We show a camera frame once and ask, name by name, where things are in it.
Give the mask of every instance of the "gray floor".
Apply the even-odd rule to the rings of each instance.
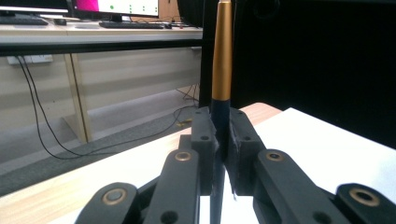
[[[194,102],[179,91],[95,109],[89,111],[93,137],[89,144],[81,144],[63,119],[51,120],[50,126],[64,147],[78,154],[95,151],[72,160],[51,157],[42,147],[35,125],[1,132],[0,196],[190,127],[189,123],[180,127],[177,121],[190,119],[194,109]],[[52,154],[63,159],[76,157],[59,146],[45,123],[39,126]]]

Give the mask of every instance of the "desk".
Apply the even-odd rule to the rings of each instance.
[[[335,187],[342,183],[361,183],[396,203],[396,151],[393,149],[293,109],[281,112],[269,105],[255,104],[242,110],[264,144],[290,154],[318,186],[334,193]],[[113,182],[141,187],[159,175],[167,154],[177,148],[179,136],[188,133],[190,130],[170,134],[6,195],[0,198],[0,220],[2,223],[72,223],[101,187]],[[227,187],[224,202],[232,203],[234,208],[223,205],[223,213],[233,211],[234,216],[223,217],[223,223],[257,222],[251,198],[238,197],[235,204]],[[204,200],[203,206],[207,204],[207,198]],[[201,215],[207,214],[207,207],[201,208]]]
[[[0,25],[0,55],[54,53],[53,63],[30,65],[39,95],[49,119],[65,118],[87,142],[89,110],[198,83],[201,51],[189,46],[199,46],[200,39],[202,29],[196,28],[124,30],[50,21],[39,27]],[[0,131],[35,123],[21,69],[0,58],[0,75],[0,103],[6,106]]]
[[[242,110],[253,124],[280,113],[264,104],[250,105]],[[49,223],[57,218],[59,223],[72,223],[76,211],[101,187],[113,182],[126,182],[139,188],[158,176],[167,154],[177,149],[180,135],[190,132],[188,129],[170,134],[2,197],[1,223]]]

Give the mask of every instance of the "gray carpet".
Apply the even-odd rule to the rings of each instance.
[[[178,121],[191,119],[194,110],[195,108],[193,106],[186,107],[173,114],[154,119],[119,133],[113,133],[104,138],[71,149],[79,154],[87,154],[95,151],[89,156],[82,156],[73,160],[60,160],[50,157],[22,167],[21,169],[0,175],[0,196],[27,188],[33,184],[102,160],[122,151],[133,150],[134,147],[170,133],[189,128],[191,126],[190,123],[183,122],[184,125],[180,126],[178,125]],[[76,157],[70,152],[63,152],[56,156],[61,158]]]

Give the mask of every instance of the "power cord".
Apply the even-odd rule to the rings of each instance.
[[[183,121],[179,121],[179,120],[178,120],[178,117],[180,116],[181,111],[182,111],[183,109],[188,108],[188,107],[195,107],[195,108],[198,107],[197,105],[195,105],[195,101],[194,101],[194,105],[183,106],[183,107],[181,107],[181,108],[175,110],[174,113],[173,113],[175,120],[172,122],[171,125],[169,125],[168,127],[166,127],[165,129],[163,129],[162,131],[160,131],[160,132],[158,132],[158,133],[154,133],[154,134],[151,134],[151,135],[148,135],[148,136],[144,136],[144,137],[132,139],[132,140],[129,140],[129,141],[120,142],[120,143],[117,143],[117,144],[114,144],[114,145],[111,145],[111,146],[107,146],[107,147],[101,147],[101,148],[95,149],[95,150],[93,150],[93,151],[91,151],[91,152],[89,152],[89,153],[86,153],[86,154],[78,154],[78,153],[73,152],[73,151],[71,151],[70,149],[67,149],[66,147],[64,147],[64,146],[61,144],[61,142],[58,140],[58,138],[56,137],[55,132],[54,132],[54,131],[52,130],[52,128],[50,127],[50,123],[49,123],[49,121],[48,121],[48,119],[47,119],[47,116],[46,116],[46,113],[45,113],[45,111],[44,111],[44,108],[43,108],[43,106],[42,106],[42,104],[41,104],[41,102],[40,102],[40,100],[39,100],[38,93],[37,93],[37,89],[36,89],[36,86],[35,86],[35,82],[34,82],[34,80],[33,80],[32,74],[31,74],[31,72],[30,72],[30,70],[29,70],[29,66],[27,65],[27,62],[25,61],[25,59],[24,59],[22,56],[16,56],[16,58],[17,58],[17,60],[18,60],[18,62],[19,62],[19,64],[20,64],[20,66],[21,66],[22,72],[23,72],[23,74],[24,74],[24,76],[25,76],[25,78],[26,78],[26,82],[27,82],[27,84],[28,84],[28,86],[29,86],[29,90],[30,90],[30,94],[31,94],[32,102],[33,102],[33,107],[34,107],[34,110],[35,110],[35,124],[36,124],[36,129],[37,129],[38,138],[39,138],[39,140],[40,140],[40,143],[41,143],[42,147],[43,147],[52,157],[54,157],[54,158],[56,158],[56,159],[59,159],[59,160],[73,160],[73,159],[79,159],[79,158],[85,157],[85,156],[97,156],[97,155],[117,154],[118,152],[103,152],[103,153],[95,153],[95,152],[98,152],[98,151],[101,151],[101,150],[104,150],[104,149],[107,149],[107,148],[110,148],[110,147],[115,147],[115,146],[120,146],[120,145],[123,145],[123,144],[131,143],[131,142],[134,142],[134,141],[143,140],[143,139],[150,138],[150,137],[156,136],[156,135],[158,135],[158,134],[164,133],[164,132],[166,132],[167,130],[169,130],[170,128],[172,128],[172,127],[175,125],[176,122],[178,122],[178,123],[182,123],[182,122],[183,122]],[[35,97],[34,97],[34,95],[33,95],[32,86],[31,86],[31,83],[30,83],[30,80],[29,80],[27,74],[29,75],[29,78],[30,78],[31,81],[32,81],[32,85],[33,85],[34,90],[35,90]],[[183,96],[183,99],[184,99],[184,100],[187,100],[185,97],[188,95],[188,93],[190,92],[191,88],[192,88],[192,86],[190,87],[190,89],[188,90],[188,92]],[[43,139],[42,139],[42,137],[41,137],[41,132],[40,132],[39,123],[38,123],[37,109],[36,109],[36,106],[35,106],[35,98],[36,98],[37,103],[39,104],[39,106],[40,106],[40,108],[41,108],[41,112],[42,112],[42,114],[43,114],[43,116],[44,116],[44,119],[45,119],[45,121],[46,121],[46,123],[47,123],[47,126],[49,127],[49,130],[50,130],[50,132],[52,133],[53,137],[55,138],[56,142],[57,142],[57,143],[59,144],[59,146],[61,146],[64,150],[66,150],[66,151],[68,151],[68,152],[74,154],[76,157],[67,157],[67,158],[59,157],[59,156],[54,155],[53,153],[51,153],[51,152],[47,149],[47,147],[45,146],[44,141],[43,141]]]

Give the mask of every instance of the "light wood tabletop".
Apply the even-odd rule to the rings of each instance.
[[[281,111],[257,103],[241,109],[253,125]],[[76,213],[100,188],[124,182],[137,188],[158,176],[169,152],[177,149],[186,129],[135,147],[107,159],[56,176],[0,198],[0,223],[73,223]]]

